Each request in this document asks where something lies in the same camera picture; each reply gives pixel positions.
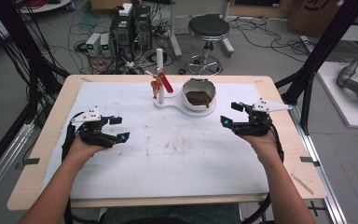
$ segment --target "wheeled stool leg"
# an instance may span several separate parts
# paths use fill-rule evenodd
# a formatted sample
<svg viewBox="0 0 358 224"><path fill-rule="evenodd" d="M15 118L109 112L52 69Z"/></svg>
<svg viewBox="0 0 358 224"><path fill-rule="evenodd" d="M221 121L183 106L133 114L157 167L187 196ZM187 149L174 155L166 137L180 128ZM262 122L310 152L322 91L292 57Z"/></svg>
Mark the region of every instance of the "wheeled stool leg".
<svg viewBox="0 0 358 224"><path fill-rule="evenodd" d="M215 57L209 56L209 50L212 48L212 42L206 41L202 55L195 55L188 60L187 70L197 75L218 75L221 73L223 71L222 64Z"/></svg>

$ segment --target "stool base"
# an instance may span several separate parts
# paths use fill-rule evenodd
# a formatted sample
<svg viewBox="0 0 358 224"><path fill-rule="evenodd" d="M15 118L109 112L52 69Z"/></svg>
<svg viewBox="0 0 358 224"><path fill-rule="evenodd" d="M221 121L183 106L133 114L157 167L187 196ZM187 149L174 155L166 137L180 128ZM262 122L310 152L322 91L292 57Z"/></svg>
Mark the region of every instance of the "stool base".
<svg viewBox="0 0 358 224"><path fill-rule="evenodd" d="M196 75L216 76L223 71L222 64L212 56L203 58L202 55L195 55L188 60L186 67L188 71Z"/></svg>

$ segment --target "white shelf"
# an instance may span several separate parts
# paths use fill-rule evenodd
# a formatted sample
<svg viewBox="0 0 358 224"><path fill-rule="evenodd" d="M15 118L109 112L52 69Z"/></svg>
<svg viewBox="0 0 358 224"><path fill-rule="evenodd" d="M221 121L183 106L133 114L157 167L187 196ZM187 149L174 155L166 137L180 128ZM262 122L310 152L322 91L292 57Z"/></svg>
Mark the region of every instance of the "white shelf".
<svg viewBox="0 0 358 224"><path fill-rule="evenodd" d="M49 10L52 10L55 8L66 6L66 4L70 3L71 1L72 0L61 0L61 2L59 4L45 4L44 6L42 6L40 8L33 9L32 11L33 11L33 13L49 11ZM30 13L30 12L28 11L27 8L22 8L21 13Z"/></svg>

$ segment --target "table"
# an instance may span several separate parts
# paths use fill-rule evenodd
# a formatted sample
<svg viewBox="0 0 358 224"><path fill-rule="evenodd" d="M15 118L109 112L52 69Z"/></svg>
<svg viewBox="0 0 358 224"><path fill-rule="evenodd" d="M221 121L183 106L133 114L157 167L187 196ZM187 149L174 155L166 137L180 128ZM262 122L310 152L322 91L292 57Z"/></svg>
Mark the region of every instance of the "table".
<svg viewBox="0 0 358 224"><path fill-rule="evenodd" d="M170 82L185 82L190 78L191 76L169 76ZM208 79L213 83L255 84L261 97L278 102L282 101L280 94L269 77L220 76L208 77ZM83 82L88 81L117 83L150 82L150 76L72 75L68 77L30 155L30 158L40 158L40 161L38 164L25 166L7 203L7 207L10 210L28 209L39 195L51 151L61 135L61 129L72 108L80 86ZM300 160L300 157L308 157L309 153L305 149L288 112L274 112L270 116L280 132L282 146L285 151L285 167L301 197L304 199L322 199L326 195L324 184L317 174L313 163L302 162ZM262 201L264 197L265 195L214 195L202 197L73 200L72 206L109 207L158 204L239 203Z"/></svg>

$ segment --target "power supply box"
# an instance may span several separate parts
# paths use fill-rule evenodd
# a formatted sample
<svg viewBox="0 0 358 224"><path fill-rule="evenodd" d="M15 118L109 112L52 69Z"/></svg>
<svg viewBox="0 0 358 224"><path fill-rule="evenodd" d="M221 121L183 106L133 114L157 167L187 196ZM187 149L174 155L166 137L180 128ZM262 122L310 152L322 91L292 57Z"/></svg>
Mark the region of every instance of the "power supply box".
<svg viewBox="0 0 358 224"><path fill-rule="evenodd" d="M87 51L90 57L98 57L101 53L101 34L94 33L86 41Z"/></svg>
<svg viewBox="0 0 358 224"><path fill-rule="evenodd" d="M141 49L152 49L150 6L138 6L134 9L136 41Z"/></svg>
<svg viewBox="0 0 358 224"><path fill-rule="evenodd" d="M110 34L101 34L101 52L104 57L112 57L112 41Z"/></svg>

